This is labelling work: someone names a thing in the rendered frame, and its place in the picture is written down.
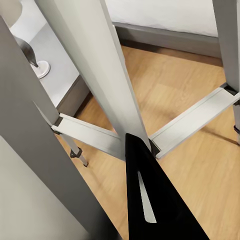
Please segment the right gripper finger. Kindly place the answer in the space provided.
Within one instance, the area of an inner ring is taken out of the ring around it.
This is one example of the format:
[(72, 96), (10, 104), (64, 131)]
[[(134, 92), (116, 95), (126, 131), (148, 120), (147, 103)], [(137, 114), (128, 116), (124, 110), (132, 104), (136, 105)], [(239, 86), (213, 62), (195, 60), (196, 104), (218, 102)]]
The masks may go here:
[[(129, 240), (210, 240), (144, 141), (125, 134)], [(145, 220), (137, 167), (156, 223)]]

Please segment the camera tripod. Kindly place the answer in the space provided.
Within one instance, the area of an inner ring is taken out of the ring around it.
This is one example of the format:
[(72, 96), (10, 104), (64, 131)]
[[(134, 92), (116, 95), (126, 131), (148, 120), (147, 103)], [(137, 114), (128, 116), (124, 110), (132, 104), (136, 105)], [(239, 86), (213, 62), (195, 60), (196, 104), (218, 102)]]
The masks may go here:
[(58, 112), (0, 14), (0, 240), (123, 240), (70, 159), (89, 164), (73, 139), (126, 162), (129, 133), (161, 160), (232, 105), (240, 146), (240, 0), (212, 0), (226, 82), (150, 137), (106, 1), (34, 2), (116, 133)]

